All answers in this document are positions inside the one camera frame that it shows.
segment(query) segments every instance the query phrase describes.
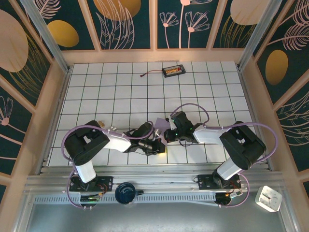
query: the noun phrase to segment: white clock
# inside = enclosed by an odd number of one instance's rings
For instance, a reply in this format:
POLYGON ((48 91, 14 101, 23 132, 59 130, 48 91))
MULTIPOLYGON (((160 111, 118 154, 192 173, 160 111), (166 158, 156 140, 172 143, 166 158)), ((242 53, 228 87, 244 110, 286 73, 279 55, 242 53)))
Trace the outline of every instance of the white clock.
POLYGON ((255 202, 269 212, 277 212, 280 209, 282 195, 268 186, 260 187, 255 202))

